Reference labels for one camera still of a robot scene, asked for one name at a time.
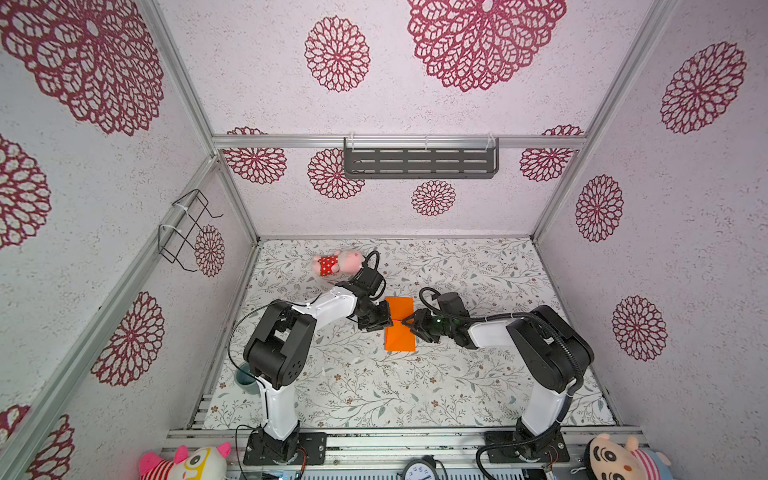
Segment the orange square paper sheet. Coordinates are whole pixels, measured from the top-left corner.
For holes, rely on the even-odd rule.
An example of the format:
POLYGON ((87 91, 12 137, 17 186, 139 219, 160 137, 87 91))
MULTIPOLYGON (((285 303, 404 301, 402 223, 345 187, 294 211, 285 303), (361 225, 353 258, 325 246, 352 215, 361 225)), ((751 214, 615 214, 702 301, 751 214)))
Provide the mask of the orange square paper sheet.
POLYGON ((392 326, 385 328, 384 349, 387 352, 416 351, 416 337, 411 330, 402 324, 402 321, 414 313, 414 301, 412 298, 387 297, 390 308, 392 326))

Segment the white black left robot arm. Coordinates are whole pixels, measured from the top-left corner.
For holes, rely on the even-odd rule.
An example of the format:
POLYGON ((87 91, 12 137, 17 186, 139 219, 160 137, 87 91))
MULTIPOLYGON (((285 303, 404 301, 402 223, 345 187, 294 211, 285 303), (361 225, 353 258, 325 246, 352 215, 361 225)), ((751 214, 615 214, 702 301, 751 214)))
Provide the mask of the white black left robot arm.
POLYGON ((393 325, 387 301, 376 301, 346 285, 337 285, 310 303, 275 300, 267 306, 243 352, 262 387, 266 435, 283 442, 298 428, 294 383, 307 362, 315 331, 350 319, 364 331, 393 325))

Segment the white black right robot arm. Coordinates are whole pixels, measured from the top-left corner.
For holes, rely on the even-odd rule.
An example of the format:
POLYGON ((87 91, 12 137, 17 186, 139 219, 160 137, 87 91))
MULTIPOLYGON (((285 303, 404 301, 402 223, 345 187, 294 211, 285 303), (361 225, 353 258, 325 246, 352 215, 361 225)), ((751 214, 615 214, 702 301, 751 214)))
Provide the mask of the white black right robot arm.
POLYGON ((559 425, 594 361, 591 346, 552 307, 530 312, 463 317, 422 308, 403 324, 418 338, 438 343, 448 337, 467 349, 517 349, 534 379, 528 405, 520 419, 521 431, 541 436, 559 425))

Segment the pink pig plush toy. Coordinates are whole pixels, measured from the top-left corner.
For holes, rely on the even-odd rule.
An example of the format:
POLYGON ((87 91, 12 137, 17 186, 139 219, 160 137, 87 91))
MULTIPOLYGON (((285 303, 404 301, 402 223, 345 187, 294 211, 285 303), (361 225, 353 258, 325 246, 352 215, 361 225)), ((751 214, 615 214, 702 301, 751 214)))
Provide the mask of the pink pig plush toy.
POLYGON ((312 260, 312 270, 321 277, 356 274, 364 260, 365 256, 357 250, 336 251, 327 256, 315 256, 312 260))

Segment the round gauge clock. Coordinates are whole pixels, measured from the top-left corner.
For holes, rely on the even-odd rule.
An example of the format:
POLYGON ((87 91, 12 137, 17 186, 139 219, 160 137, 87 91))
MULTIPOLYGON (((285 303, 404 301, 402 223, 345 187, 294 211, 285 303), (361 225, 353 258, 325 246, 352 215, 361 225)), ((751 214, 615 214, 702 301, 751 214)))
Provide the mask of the round gauge clock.
POLYGON ((433 456, 410 460, 401 472, 402 480, 439 480, 437 462, 433 456))

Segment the teal cup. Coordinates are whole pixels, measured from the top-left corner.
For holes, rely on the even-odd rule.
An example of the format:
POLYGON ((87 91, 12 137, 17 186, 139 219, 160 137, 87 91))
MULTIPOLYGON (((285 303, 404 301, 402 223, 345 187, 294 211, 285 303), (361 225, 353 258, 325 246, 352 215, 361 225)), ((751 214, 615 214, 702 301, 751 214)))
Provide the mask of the teal cup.
POLYGON ((247 363, 242 363, 237 367, 234 373, 234 383, 249 395, 257 395, 261 390, 258 379, 250 372, 250 367, 247 363))

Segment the pink white plush toy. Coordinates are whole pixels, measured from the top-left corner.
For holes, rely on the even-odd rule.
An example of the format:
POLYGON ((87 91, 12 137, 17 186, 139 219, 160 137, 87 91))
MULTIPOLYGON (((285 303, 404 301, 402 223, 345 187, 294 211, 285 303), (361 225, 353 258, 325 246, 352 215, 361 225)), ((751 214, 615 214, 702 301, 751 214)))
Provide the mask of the pink white plush toy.
POLYGON ((140 479, 225 479, 227 457, 231 450, 232 445, 225 442, 195 451, 181 446, 176 450, 172 460, 164 460, 155 453, 147 453, 142 456, 139 463, 140 479))

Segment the grey wall shelf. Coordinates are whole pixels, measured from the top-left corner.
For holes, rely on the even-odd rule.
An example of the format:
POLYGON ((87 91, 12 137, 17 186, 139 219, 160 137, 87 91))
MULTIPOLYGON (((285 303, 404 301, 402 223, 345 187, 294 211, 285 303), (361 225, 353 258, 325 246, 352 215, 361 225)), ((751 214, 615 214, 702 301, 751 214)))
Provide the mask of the grey wall shelf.
POLYGON ((373 148, 343 143, 343 170, 356 180, 487 180, 499 171, 496 146, 373 148))

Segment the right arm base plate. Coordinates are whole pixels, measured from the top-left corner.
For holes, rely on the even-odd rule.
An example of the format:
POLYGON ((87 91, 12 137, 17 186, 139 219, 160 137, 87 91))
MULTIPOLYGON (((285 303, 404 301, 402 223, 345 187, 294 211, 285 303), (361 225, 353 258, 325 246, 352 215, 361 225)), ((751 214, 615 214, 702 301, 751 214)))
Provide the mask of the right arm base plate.
POLYGON ((492 464, 513 462, 567 463, 570 461, 560 429, 534 437, 515 430, 488 431, 483 434, 492 464))

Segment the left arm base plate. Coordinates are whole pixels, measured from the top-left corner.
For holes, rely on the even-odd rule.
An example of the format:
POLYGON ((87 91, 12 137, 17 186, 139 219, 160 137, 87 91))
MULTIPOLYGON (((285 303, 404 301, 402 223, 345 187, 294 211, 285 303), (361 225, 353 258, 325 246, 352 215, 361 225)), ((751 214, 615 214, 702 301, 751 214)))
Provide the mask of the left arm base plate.
POLYGON ((323 465, 327 439, 325 432, 295 431, 286 440, 276 440, 259 428, 248 437, 242 463, 245 466, 323 465))

